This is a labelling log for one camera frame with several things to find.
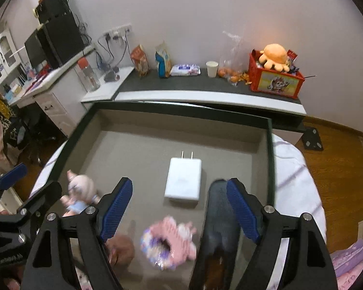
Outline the pink and black storage box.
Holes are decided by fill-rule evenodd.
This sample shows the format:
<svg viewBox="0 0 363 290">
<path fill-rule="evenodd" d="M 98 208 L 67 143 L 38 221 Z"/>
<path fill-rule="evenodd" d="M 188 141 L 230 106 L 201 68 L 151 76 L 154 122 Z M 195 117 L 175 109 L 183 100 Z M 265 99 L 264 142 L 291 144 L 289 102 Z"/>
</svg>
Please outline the pink and black storage box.
<svg viewBox="0 0 363 290">
<path fill-rule="evenodd" d="M 198 202 L 165 198 L 173 157 L 201 159 Z M 136 255 L 115 273 L 124 289 L 190 289 L 195 261 L 175 270 L 153 266 L 140 250 L 146 228 L 167 215 L 192 222 L 199 251 L 210 185 L 237 178 L 262 204 L 274 201 L 275 172 L 272 122 L 263 117 L 192 105 L 165 103 L 96 103 L 80 121 L 57 157 L 47 181 L 67 187 L 67 171 L 85 174 L 101 194 L 123 177 L 133 195 L 117 231 L 131 237 Z M 254 244 L 240 229 L 235 268 L 229 289 L 242 277 Z"/>
</svg>

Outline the red toy crate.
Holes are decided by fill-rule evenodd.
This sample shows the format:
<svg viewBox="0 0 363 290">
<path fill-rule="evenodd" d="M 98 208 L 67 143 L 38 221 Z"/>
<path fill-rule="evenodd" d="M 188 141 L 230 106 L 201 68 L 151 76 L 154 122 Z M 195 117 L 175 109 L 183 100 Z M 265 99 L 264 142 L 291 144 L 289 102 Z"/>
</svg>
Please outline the red toy crate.
<svg viewBox="0 0 363 290">
<path fill-rule="evenodd" d="M 297 99 L 305 82 L 303 75 L 299 71 L 293 75 L 277 72 L 274 69 L 265 69 L 258 62 L 260 56 L 260 52 L 255 49 L 249 54 L 248 74 L 251 91 Z"/>
</svg>

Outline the orange octopus plush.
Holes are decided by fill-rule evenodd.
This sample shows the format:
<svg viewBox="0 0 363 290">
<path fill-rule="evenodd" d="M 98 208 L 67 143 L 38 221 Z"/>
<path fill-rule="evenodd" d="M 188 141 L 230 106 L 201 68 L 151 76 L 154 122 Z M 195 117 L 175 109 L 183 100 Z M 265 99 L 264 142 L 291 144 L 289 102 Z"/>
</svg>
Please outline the orange octopus plush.
<svg viewBox="0 0 363 290">
<path fill-rule="evenodd" d="M 280 44 L 268 44 L 260 51 L 258 62 L 265 69 L 274 69 L 277 72 L 289 72 L 289 60 L 287 51 Z"/>
</svg>

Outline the plastic bag of oranges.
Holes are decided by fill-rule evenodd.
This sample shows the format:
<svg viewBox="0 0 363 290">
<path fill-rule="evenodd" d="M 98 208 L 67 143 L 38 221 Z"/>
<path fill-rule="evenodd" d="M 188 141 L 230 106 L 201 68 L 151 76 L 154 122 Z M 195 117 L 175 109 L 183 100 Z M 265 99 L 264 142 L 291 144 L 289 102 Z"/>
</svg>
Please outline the plastic bag of oranges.
<svg viewBox="0 0 363 290">
<path fill-rule="evenodd" d="M 249 53 L 250 45 L 244 37 L 222 31 L 222 51 L 219 57 L 217 75 L 233 86 L 239 83 L 250 85 Z"/>
</svg>

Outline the blue white snack bag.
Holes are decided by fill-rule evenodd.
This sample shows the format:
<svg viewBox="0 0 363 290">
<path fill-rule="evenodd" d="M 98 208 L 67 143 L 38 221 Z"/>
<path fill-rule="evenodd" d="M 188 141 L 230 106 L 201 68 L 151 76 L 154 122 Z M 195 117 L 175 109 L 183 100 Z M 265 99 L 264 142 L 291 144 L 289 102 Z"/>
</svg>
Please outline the blue white snack bag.
<svg viewBox="0 0 363 290">
<path fill-rule="evenodd" d="M 164 41 L 155 48 L 155 59 L 158 76 L 160 78 L 168 78 L 172 69 L 172 62 Z"/>
</svg>

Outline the black computer monitor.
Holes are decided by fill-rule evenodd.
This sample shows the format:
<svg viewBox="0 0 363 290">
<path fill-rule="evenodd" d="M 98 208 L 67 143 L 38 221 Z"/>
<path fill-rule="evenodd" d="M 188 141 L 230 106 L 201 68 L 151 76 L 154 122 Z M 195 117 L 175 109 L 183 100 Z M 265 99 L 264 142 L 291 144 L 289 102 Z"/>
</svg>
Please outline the black computer monitor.
<svg viewBox="0 0 363 290">
<path fill-rule="evenodd" d="M 46 35 L 41 29 L 36 29 L 31 33 L 29 38 L 25 42 L 25 49 L 28 55 L 31 66 L 36 69 L 42 62 L 47 60 L 46 49 L 47 49 Z"/>
</svg>

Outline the white wall power strip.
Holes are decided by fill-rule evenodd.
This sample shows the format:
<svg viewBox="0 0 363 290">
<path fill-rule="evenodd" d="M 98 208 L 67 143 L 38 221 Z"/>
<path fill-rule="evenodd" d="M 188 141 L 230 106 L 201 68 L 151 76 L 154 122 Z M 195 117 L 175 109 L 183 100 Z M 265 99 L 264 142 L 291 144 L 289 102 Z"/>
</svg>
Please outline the white wall power strip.
<svg viewBox="0 0 363 290">
<path fill-rule="evenodd" d="M 128 35 L 132 31 L 132 24 L 123 24 L 121 26 L 117 26 L 115 28 L 111 28 L 104 32 L 104 35 L 109 35 L 111 38 L 122 38 L 125 35 Z"/>
</svg>

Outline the orange snack bag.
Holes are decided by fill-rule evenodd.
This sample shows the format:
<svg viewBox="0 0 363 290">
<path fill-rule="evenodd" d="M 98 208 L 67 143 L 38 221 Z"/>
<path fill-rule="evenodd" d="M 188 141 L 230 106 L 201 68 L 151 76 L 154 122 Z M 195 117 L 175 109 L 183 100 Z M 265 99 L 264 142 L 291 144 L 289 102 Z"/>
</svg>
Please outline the orange snack bag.
<svg viewBox="0 0 363 290">
<path fill-rule="evenodd" d="M 146 76 L 146 74 L 148 74 L 150 70 L 150 67 L 146 53 L 144 52 L 141 44 L 139 44 L 131 51 L 130 58 L 133 61 L 135 69 L 139 73 L 139 76 Z"/>
</svg>

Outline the wet wipes pack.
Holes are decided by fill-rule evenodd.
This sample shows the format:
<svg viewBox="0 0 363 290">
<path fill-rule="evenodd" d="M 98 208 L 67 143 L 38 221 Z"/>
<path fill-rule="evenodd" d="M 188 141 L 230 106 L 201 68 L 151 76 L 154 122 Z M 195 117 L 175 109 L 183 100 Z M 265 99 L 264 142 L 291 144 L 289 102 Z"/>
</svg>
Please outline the wet wipes pack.
<svg viewBox="0 0 363 290">
<path fill-rule="evenodd" d="M 176 64 L 172 66 L 170 75 L 173 77 L 198 76 L 201 74 L 201 69 L 195 64 Z"/>
</svg>

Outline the pink doll figurine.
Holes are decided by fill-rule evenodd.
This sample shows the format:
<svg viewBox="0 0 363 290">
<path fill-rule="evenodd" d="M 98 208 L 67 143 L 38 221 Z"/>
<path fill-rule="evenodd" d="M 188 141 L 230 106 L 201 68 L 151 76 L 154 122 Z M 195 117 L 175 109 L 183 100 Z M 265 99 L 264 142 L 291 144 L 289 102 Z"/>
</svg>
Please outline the pink doll figurine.
<svg viewBox="0 0 363 290">
<path fill-rule="evenodd" d="M 60 198 L 65 206 L 64 217 L 78 215 L 91 204 L 98 204 L 100 196 L 92 179 L 86 175 L 78 175 L 71 170 L 67 171 L 68 194 Z"/>
</svg>

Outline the clear bottle red cap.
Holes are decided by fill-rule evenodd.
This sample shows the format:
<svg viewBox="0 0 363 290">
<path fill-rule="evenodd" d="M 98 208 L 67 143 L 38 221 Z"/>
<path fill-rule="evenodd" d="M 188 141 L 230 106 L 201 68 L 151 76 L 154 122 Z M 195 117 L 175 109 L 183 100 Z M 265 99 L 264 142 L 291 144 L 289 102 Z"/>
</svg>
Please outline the clear bottle red cap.
<svg viewBox="0 0 363 290">
<path fill-rule="evenodd" d="M 87 92 L 93 92 L 100 87 L 100 82 L 88 60 L 82 57 L 77 62 L 81 83 Z"/>
</svg>

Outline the white glass door cabinet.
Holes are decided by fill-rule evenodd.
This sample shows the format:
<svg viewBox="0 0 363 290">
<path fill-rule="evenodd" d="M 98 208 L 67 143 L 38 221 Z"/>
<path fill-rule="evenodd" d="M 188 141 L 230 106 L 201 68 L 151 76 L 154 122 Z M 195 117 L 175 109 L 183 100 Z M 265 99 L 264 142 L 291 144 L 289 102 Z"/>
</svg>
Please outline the white glass door cabinet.
<svg viewBox="0 0 363 290">
<path fill-rule="evenodd" d="M 15 76 L 21 58 L 8 29 L 0 34 L 0 85 Z"/>
</svg>

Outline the pink printed bedsheet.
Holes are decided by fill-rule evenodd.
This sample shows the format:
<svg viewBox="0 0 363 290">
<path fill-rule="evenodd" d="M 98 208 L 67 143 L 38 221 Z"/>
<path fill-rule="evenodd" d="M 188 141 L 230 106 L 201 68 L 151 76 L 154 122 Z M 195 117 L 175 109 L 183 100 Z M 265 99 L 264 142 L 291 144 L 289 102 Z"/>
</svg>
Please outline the pink printed bedsheet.
<svg viewBox="0 0 363 290">
<path fill-rule="evenodd" d="M 363 271 L 363 240 L 331 254 L 338 289 L 349 289 Z"/>
</svg>

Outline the rose gold cylinder jar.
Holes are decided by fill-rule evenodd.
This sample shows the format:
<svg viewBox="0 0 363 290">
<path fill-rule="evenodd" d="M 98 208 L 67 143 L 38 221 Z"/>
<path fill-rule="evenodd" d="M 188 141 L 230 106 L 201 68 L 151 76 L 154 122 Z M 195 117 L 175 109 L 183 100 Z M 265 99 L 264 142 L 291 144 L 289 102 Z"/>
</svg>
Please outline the rose gold cylinder jar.
<svg viewBox="0 0 363 290">
<path fill-rule="evenodd" d="M 130 237 L 116 233 L 105 242 L 108 251 L 109 264 L 114 266 L 128 266 L 135 256 L 134 244 Z"/>
</svg>

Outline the white striped quilt cover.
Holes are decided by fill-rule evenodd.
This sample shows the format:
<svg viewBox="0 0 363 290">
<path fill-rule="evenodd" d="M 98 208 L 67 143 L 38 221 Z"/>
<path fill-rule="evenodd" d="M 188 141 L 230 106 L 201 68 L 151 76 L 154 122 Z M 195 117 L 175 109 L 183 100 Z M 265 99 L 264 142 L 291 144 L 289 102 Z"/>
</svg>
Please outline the white striped quilt cover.
<svg viewBox="0 0 363 290">
<path fill-rule="evenodd" d="M 278 212 L 297 217 L 305 212 L 310 213 L 326 242 L 325 211 L 316 184 L 306 166 L 303 154 L 294 145 L 275 134 L 272 134 L 272 137 L 275 165 L 278 167 L 275 168 L 275 206 L 278 207 Z M 46 183 L 65 144 L 66 141 L 49 158 L 47 164 L 40 172 L 29 198 Z M 288 239 L 285 238 L 281 240 L 278 258 L 267 289 L 278 289 L 287 249 Z"/>
</svg>

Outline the white desk with drawers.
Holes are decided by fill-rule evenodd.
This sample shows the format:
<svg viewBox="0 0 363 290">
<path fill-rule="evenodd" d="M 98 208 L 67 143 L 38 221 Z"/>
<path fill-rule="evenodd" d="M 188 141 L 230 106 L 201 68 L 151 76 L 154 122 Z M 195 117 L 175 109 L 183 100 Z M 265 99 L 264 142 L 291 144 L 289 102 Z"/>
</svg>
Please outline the white desk with drawers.
<svg viewBox="0 0 363 290">
<path fill-rule="evenodd" d="M 95 46 L 91 44 L 37 84 L 30 81 L 20 94 L 9 101 L 9 105 L 23 108 L 37 103 L 57 128 L 69 137 L 86 113 L 81 100 L 87 91 L 78 76 L 78 60 L 94 51 Z"/>
</svg>

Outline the small black box on top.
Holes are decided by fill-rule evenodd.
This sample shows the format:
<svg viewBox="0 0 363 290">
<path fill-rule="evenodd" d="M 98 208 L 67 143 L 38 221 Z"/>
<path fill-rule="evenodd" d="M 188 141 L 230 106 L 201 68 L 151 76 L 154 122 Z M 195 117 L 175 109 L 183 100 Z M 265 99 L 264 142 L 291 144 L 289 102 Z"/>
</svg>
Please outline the small black box on top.
<svg viewBox="0 0 363 290">
<path fill-rule="evenodd" d="M 40 24 L 70 12 L 71 9 L 67 0 L 42 0 L 35 8 L 35 14 Z"/>
</svg>

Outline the white paper cup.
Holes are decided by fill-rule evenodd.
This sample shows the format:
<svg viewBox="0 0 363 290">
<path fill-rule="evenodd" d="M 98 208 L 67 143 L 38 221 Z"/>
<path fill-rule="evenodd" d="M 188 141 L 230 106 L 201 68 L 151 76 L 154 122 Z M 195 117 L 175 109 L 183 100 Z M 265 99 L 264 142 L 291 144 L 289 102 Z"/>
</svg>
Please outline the white paper cup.
<svg viewBox="0 0 363 290">
<path fill-rule="evenodd" d="M 215 78 L 218 72 L 219 63 L 215 61 L 206 62 L 207 75 L 210 78 Z"/>
</svg>

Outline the white square charger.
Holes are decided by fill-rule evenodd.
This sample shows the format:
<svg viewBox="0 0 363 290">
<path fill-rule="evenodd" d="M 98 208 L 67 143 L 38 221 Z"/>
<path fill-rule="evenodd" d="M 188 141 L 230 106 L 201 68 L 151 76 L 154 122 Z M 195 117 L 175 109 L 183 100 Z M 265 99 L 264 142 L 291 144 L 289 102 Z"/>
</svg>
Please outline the white square charger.
<svg viewBox="0 0 363 290">
<path fill-rule="evenodd" d="M 202 161 L 193 157 L 170 159 L 165 198 L 198 202 L 201 190 Z"/>
</svg>

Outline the pink purple block figure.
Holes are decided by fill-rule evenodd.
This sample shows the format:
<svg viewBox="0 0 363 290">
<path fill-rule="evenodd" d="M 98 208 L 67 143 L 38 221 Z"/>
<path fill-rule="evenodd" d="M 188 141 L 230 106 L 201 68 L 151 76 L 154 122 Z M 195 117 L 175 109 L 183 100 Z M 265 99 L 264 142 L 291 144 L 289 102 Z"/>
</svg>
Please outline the pink purple block figure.
<svg viewBox="0 0 363 290">
<path fill-rule="evenodd" d="M 197 257 L 193 236 L 197 229 L 192 222 L 177 223 L 171 216 L 153 223 L 140 239 L 140 249 L 146 259 L 161 270 L 175 270 Z"/>
</svg>

